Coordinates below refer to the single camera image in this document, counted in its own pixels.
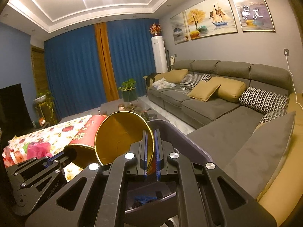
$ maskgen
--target sofa headrest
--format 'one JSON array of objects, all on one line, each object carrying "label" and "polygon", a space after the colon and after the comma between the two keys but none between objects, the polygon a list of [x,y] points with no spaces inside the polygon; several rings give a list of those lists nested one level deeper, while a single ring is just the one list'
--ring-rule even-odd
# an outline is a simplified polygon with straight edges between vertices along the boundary
[{"label": "sofa headrest", "polygon": [[216,74],[216,64],[220,60],[196,60],[191,64],[191,68],[194,72],[203,72]]},{"label": "sofa headrest", "polygon": [[187,69],[188,71],[191,71],[192,62],[194,62],[194,60],[178,60],[174,64],[174,69],[176,70]]},{"label": "sofa headrest", "polygon": [[250,79],[251,64],[236,61],[220,61],[216,65],[217,74],[220,76]]},{"label": "sofa headrest", "polygon": [[291,90],[290,73],[280,67],[253,64],[250,67],[250,79]]}]

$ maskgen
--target sailboat in painting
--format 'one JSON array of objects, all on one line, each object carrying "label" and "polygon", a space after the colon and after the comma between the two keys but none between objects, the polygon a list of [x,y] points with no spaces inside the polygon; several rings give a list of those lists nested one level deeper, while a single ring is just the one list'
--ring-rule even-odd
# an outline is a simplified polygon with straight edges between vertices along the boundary
[{"label": "sailboat in painting", "polygon": [[215,4],[214,4],[214,10],[210,12],[210,19],[212,20],[212,23],[215,26],[223,26],[223,25],[227,25],[227,20],[229,20],[229,16],[223,11],[222,8],[220,8],[218,6],[218,8],[216,8]]}]

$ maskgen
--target ceiling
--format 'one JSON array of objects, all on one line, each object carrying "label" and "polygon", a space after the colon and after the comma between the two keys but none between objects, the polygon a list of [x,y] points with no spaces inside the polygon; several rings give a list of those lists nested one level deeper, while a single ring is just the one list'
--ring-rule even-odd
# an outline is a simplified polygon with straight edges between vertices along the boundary
[{"label": "ceiling", "polygon": [[0,15],[0,21],[45,41],[68,30],[94,23],[159,18],[184,1],[10,0]]}]

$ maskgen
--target black and white patterned pillow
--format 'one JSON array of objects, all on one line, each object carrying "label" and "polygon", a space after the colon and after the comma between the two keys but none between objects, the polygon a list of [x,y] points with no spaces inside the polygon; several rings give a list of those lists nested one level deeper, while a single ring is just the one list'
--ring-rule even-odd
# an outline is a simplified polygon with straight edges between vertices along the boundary
[{"label": "black and white patterned pillow", "polygon": [[254,109],[260,113],[267,114],[279,109],[287,109],[289,97],[249,87],[240,96],[239,102],[243,106]]},{"label": "black and white patterned pillow", "polygon": [[283,115],[285,115],[287,113],[287,109],[279,109],[279,110],[276,110],[276,111],[273,111],[273,112],[270,112],[268,114],[265,114],[261,121],[259,122],[259,124],[261,123],[266,123],[266,122],[269,122],[269,121],[272,121],[278,117],[281,117]]},{"label": "black and white patterned pillow", "polygon": [[193,89],[200,81],[208,82],[211,75],[207,74],[187,74],[180,82],[181,88]]}]

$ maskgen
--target black tv screen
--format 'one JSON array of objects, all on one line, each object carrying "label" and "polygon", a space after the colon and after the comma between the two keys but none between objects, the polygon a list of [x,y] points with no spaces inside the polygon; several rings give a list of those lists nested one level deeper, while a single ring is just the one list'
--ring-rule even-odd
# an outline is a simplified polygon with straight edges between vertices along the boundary
[{"label": "black tv screen", "polygon": [[2,147],[7,146],[15,135],[28,134],[34,127],[20,83],[0,89],[0,127]]}]

